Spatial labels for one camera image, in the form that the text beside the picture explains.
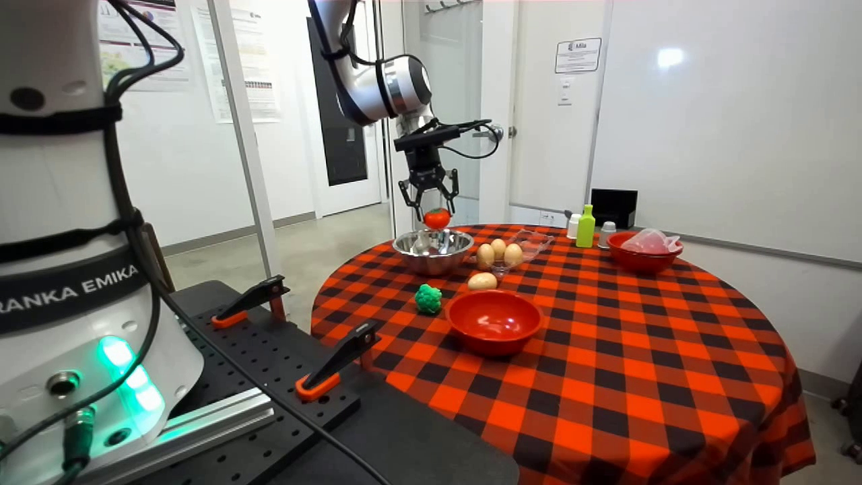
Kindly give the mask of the small red bowl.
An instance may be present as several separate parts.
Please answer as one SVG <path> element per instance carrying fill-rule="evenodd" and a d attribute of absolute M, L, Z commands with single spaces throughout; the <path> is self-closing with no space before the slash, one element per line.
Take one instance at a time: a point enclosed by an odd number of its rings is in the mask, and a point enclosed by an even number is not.
<path fill-rule="evenodd" d="M 624 245 L 639 232 L 629 231 L 612 234 L 607 238 L 609 254 L 613 262 L 633 273 L 656 274 L 671 267 L 678 255 L 683 253 L 684 247 L 678 242 L 676 236 L 672 237 L 671 249 L 664 249 L 662 253 L 644 251 L 631 251 Z"/>

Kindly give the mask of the office chair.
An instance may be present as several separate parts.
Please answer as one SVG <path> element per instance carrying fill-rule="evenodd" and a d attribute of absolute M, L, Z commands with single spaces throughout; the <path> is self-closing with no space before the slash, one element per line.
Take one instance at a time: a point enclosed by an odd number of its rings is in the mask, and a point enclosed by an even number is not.
<path fill-rule="evenodd" d="M 830 402 L 849 422 L 851 439 L 840 446 L 840 453 L 862 465 L 862 362 L 854 374 L 847 392 Z"/>

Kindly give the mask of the clear plastic egg tray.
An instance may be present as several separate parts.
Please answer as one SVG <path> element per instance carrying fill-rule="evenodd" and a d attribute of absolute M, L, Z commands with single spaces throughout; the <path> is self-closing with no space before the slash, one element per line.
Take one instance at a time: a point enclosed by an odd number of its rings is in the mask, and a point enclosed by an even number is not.
<path fill-rule="evenodd" d="M 488 240 L 487 242 L 483 242 L 481 243 L 481 245 L 484 245 L 484 243 L 491 243 L 494 239 L 495 238 L 493 238 L 492 240 Z M 496 261 L 489 269 L 484 271 L 480 270 L 481 272 L 490 272 L 495 274 L 495 276 L 498 277 L 499 280 L 501 280 L 502 277 L 507 276 L 507 274 L 509 273 L 517 272 L 518 270 L 523 269 L 524 267 L 526 267 L 526 264 L 528 264 L 532 260 L 535 260 L 535 258 L 538 257 L 539 254 L 541 254 L 545 251 L 545 249 L 548 249 L 550 247 L 551 243 L 554 241 L 554 237 L 532 230 L 520 230 L 517 231 L 514 236 L 502 238 L 502 240 L 505 240 L 507 245 L 511 245 L 511 243 L 517 243 L 518 245 L 521 245 L 521 248 L 524 252 L 524 260 L 523 263 L 517 267 L 507 267 L 504 264 L 504 261 Z M 472 266 L 476 270 L 479 270 L 476 267 L 477 249 L 474 249 L 474 251 L 472 251 L 471 254 L 466 257 L 465 263 L 468 264 L 468 266 Z"/>

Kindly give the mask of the red black checkered tablecloth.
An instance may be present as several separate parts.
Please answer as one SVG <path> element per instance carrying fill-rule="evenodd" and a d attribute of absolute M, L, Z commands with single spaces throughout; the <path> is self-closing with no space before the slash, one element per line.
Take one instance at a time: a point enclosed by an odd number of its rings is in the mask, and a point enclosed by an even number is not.
<path fill-rule="evenodd" d="M 656 276 L 622 270 L 563 229 L 502 280 L 541 308 L 523 352 L 467 351 L 444 314 L 419 314 L 422 284 L 444 303 L 476 273 L 410 272 L 391 243 L 355 255 L 314 299 L 312 334 L 334 344 L 365 319 L 387 383 L 511 455 L 522 483 L 778 485 L 816 462 L 797 365 L 763 312 L 677 260 Z"/>

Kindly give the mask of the white door sign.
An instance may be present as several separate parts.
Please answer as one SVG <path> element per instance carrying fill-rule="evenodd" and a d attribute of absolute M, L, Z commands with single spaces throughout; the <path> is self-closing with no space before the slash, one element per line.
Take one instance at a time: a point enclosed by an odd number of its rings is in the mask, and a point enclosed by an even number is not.
<path fill-rule="evenodd" d="M 556 45 L 554 73 L 594 73 L 601 58 L 601 38 L 560 41 Z"/>

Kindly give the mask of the whiteboard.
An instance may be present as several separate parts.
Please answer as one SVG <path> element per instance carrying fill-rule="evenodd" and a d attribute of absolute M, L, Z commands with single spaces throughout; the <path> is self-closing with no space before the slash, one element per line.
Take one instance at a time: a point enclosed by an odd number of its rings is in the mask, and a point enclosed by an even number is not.
<path fill-rule="evenodd" d="M 640 226 L 862 264 L 862 0 L 613 0 L 591 184 Z"/>

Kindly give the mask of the silver metal bowl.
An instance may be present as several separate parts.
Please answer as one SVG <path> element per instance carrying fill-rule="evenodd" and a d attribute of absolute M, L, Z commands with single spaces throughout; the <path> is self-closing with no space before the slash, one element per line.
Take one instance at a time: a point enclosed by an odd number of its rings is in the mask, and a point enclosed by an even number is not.
<path fill-rule="evenodd" d="M 410 272 L 419 276 L 446 276 L 464 263 L 474 238 L 453 229 L 422 229 L 400 234 L 392 249 Z"/>

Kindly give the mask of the large red bowl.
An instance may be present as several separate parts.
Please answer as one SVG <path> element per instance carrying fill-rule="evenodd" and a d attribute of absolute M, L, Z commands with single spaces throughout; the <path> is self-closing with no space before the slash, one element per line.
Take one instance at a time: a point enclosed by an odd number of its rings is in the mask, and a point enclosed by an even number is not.
<path fill-rule="evenodd" d="M 444 316 L 456 340 L 484 357 L 517 355 L 547 323 L 532 300 L 502 290 L 458 295 L 444 308 Z"/>

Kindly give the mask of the black box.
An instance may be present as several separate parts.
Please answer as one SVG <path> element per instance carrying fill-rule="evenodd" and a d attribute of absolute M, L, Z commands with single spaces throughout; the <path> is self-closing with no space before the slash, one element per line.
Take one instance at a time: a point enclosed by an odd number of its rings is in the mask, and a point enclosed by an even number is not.
<path fill-rule="evenodd" d="M 590 202 L 597 227 L 612 222 L 617 229 L 635 225 L 638 191 L 627 189 L 591 189 Z"/>

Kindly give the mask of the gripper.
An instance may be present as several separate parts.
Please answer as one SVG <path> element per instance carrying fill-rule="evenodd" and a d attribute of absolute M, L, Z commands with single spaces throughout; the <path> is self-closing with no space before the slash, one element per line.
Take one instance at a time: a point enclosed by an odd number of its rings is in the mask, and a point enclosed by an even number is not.
<path fill-rule="evenodd" d="M 445 170 L 442 166 L 439 144 L 425 144 L 407 148 L 405 156 L 409 179 L 398 181 L 398 188 L 407 207 L 416 216 L 422 216 L 423 191 L 438 190 L 446 203 L 446 210 L 455 215 L 455 199 L 459 196 L 457 169 Z"/>

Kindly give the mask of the white door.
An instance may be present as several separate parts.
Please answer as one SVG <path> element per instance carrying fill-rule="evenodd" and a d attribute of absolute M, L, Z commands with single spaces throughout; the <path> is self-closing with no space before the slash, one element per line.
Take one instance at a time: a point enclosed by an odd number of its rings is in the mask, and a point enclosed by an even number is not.
<path fill-rule="evenodd" d="M 519 6 L 509 202 L 576 211 L 586 200 L 615 0 L 530 0 Z M 601 38 L 594 73 L 554 73 L 560 41 Z M 558 106 L 558 80 L 573 77 L 572 106 Z"/>

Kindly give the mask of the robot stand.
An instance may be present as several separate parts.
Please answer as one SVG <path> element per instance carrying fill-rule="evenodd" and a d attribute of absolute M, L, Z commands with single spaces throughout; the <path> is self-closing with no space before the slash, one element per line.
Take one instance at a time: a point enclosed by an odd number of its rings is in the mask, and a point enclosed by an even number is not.
<path fill-rule="evenodd" d="M 517 485 L 520 472 L 513 458 L 356 364 L 320 400 L 296 399 L 294 381 L 327 359 L 326 347 L 261 307 L 227 331 L 209 329 L 209 317 L 238 295 L 217 280 L 173 294 L 212 340 L 207 345 L 189 335 L 204 356 L 202 377 L 153 445 L 117 463 L 90 467 L 75 485 L 378 485 L 339 449 L 272 404 L 217 349 L 392 485 Z"/>

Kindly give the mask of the black clamp with orange tips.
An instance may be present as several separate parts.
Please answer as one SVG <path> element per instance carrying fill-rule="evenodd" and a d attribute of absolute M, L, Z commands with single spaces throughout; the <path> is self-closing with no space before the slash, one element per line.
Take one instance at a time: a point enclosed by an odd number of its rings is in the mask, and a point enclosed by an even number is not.
<path fill-rule="evenodd" d="M 333 352 L 317 370 L 295 382 L 294 392 L 304 402 L 320 399 L 341 383 L 341 372 L 354 361 L 363 369 L 372 368 L 370 350 L 380 341 L 378 330 L 381 321 L 369 321 L 351 329 L 333 347 Z"/>
<path fill-rule="evenodd" d="M 224 310 L 219 311 L 210 319 L 214 329 L 231 328 L 238 323 L 248 319 L 248 312 L 256 306 L 269 304 L 270 313 L 277 320 L 286 321 L 286 307 L 284 306 L 284 295 L 290 293 L 290 289 L 284 285 L 284 277 L 276 274 L 247 289 L 236 300 L 230 303 Z"/>

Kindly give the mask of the pink plastic wrap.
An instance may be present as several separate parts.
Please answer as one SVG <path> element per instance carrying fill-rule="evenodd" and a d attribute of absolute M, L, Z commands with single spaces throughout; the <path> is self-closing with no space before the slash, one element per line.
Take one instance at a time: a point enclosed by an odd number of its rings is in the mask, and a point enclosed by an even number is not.
<path fill-rule="evenodd" d="M 623 251 L 647 255 L 668 255 L 683 251 L 679 236 L 668 236 L 657 229 L 643 229 L 621 243 Z"/>

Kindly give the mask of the wall poster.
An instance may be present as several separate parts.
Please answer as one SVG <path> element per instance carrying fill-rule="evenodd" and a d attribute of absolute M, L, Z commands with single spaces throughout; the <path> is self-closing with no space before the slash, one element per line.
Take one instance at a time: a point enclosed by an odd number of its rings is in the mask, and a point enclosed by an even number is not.
<path fill-rule="evenodd" d="M 229 4 L 253 122 L 279 122 L 282 119 L 280 102 L 271 51 L 267 46 L 267 22 L 262 0 L 229 0 Z M 207 0 L 192 0 L 192 15 L 213 118 L 218 124 L 233 123 Z"/>
<path fill-rule="evenodd" d="M 176 10 L 175 0 L 126 0 L 133 9 L 159 25 L 181 44 L 184 30 Z M 141 33 L 147 37 L 156 64 L 169 61 L 176 55 L 172 44 L 155 30 L 135 20 Z M 136 69 L 148 61 L 147 52 L 137 34 L 127 25 L 108 0 L 98 3 L 98 33 L 102 66 L 102 80 L 107 86 L 118 71 Z M 190 89 L 191 71 L 187 61 L 155 73 L 131 87 L 132 91 L 182 92 Z"/>

